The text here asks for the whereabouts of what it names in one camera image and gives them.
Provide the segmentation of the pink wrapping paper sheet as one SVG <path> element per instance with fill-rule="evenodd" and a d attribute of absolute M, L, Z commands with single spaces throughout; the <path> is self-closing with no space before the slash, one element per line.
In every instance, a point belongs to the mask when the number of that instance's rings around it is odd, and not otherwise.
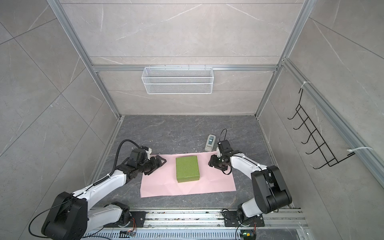
<path fill-rule="evenodd" d="M 208 165 L 211 155 L 215 153 L 160 155 L 167 162 L 151 175 L 143 175 L 140 188 L 141 198 L 234 192 L 236 186 L 233 174 L 225 175 L 220 170 Z M 178 183 L 176 158 L 190 155 L 197 156 L 200 179 Z"/>

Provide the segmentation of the green gift box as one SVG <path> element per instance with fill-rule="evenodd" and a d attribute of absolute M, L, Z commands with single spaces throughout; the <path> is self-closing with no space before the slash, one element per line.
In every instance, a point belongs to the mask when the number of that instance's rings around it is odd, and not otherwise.
<path fill-rule="evenodd" d="M 198 181 L 200 179 L 198 157 L 176 158 L 176 175 L 178 183 Z"/>

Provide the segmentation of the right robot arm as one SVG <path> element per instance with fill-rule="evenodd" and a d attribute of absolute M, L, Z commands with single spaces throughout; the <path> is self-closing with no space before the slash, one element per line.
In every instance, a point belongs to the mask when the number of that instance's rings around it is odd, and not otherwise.
<path fill-rule="evenodd" d="M 211 156 L 209 166 L 225 171 L 236 169 L 251 179 L 254 197 L 239 205 L 237 218 L 249 225 L 256 216 L 268 214 L 292 203 L 292 196 L 277 166 L 259 164 L 244 153 L 233 150 L 228 140 L 218 142 L 217 153 Z"/>

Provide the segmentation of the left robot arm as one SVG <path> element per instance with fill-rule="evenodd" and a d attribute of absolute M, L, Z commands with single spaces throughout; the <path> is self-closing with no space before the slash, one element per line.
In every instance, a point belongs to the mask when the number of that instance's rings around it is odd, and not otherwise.
<path fill-rule="evenodd" d="M 129 225 L 133 221 L 129 206 L 119 202 L 103 208 L 95 205 L 138 174 L 150 175 L 167 162 L 159 155 L 151 157 L 150 153 L 147 147 L 134 149 L 120 165 L 114 166 L 112 173 L 81 190 L 59 194 L 43 223 L 42 234 L 52 240 L 80 240 L 104 225 Z"/>

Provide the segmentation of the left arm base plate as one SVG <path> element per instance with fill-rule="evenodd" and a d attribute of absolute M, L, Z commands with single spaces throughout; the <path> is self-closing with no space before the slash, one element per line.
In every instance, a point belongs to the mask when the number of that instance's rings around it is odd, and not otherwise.
<path fill-rule="evenodd" d="M 146 219 L 146 212 L 135 211 L 135 212 L 123 212 L 116 224 L 121 228 L 142 228 Z"/>

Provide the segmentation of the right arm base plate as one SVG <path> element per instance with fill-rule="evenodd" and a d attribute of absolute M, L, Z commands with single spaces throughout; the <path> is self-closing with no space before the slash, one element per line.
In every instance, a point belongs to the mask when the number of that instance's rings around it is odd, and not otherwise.
<path fill-rule="evenodd" d="M 256 215 L 254 217 L 246 217 L 241 214 L 239 211 L 229 211 L 224 209 L 221 211 L 221 214 L 224 218 L 224 223 L 226 227 L 239 227 L 240 225 L 244 227 L 264 227 L 265 222 L 262 215 Z"/>

